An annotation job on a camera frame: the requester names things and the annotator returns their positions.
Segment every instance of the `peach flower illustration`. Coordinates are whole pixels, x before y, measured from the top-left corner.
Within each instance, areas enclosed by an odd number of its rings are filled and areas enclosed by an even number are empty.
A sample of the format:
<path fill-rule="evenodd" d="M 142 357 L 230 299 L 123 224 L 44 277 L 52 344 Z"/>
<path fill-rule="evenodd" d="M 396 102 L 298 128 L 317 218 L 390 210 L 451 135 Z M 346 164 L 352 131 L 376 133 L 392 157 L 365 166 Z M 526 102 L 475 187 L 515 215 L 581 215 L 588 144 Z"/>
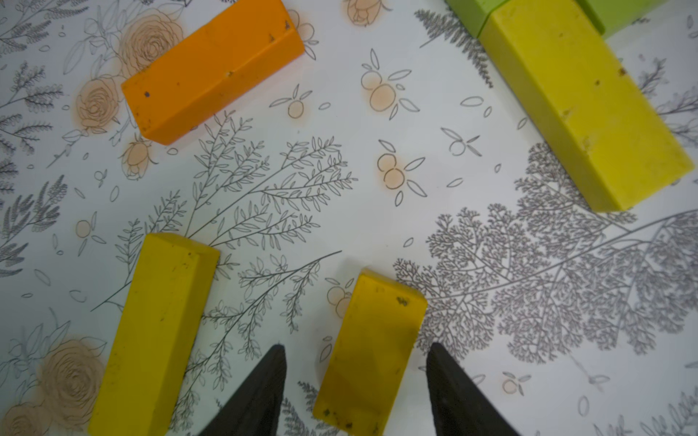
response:
<path fill-rule="evenodd" d="M 124 75 L 130 77 L 149 66 L 184 39 L 181 27 L 157 9 L 149 9 L 132 23 L 119 44 Z"/>
<path fill-rule="evenodd" d="M 50 420 L 40 407 L 20 404 L 7 411 L 2 424 L 5 436 L 41 436 L 47 432 Z"/>
<path fill-rule="evenodd" d="M 353 24 L 368 26 L 376 20 L 381 9 L 390 10 L 383 0 L 349 0 L 347 15 Z"/>
<path fill-rule="evenodd" d="M 104 127 L 119 112 L 117 84 L 106 76 L 90 80 L 80 89 L 76 103 L 82 126 L 93 133 L 106 133 Z"/>
<path fill-rule="evenodd" d="M 39 386 L 53 422 L 69 430 L 84 430 L 102 376 L 104 365 L 79 340 L 69 340 L 47 356 L 40 369 Z"/>
<path fill-rule="evenodd" d="M 145 175 L 149 163 L 157 163 L 150 158 L 152 143 L 142 137 L 134 137 L 133 139 L 133 142 L 121 155 L 121 169 L 128 180 L 139 180 Z"/>

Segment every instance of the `rectangular block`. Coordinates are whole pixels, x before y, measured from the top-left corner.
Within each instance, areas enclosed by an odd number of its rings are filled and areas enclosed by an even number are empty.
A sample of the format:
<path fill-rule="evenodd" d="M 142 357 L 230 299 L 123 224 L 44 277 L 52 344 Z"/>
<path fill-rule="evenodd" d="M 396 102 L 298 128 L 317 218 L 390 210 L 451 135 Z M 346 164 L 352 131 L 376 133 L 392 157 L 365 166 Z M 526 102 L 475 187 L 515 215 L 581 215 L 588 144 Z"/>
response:
<path fill-rule="evenodd" d="M 507 0 L 446 0 L 470 35 L 480 37 L 489 14 Z"/>
<path fill-rule="evenodd" d="M 574 0 L 509 0 L 480 41 L 595 212 L 626 210 L 693 169 Z"/>
<path fill-rule="evenodd" d="M 381 436 L 425 312 L 418 291 L 363 270 L 313 416 L 350 435 Z"/>
<path fill-rule="evenodd" d="M 608 38 L 666 0 L 577 0 L 601 36 Z"/>
<path fill-rule="evenodd" d="M 239 0 L 121 88 L 143 136 L 172 144 L 304 50 L 281 0 Z"/>
<path fill-rule="evenodd" d="M 92 412 L 91 436 L 168 431 L 218 255 L 173 233 L 145 237 Z"/>

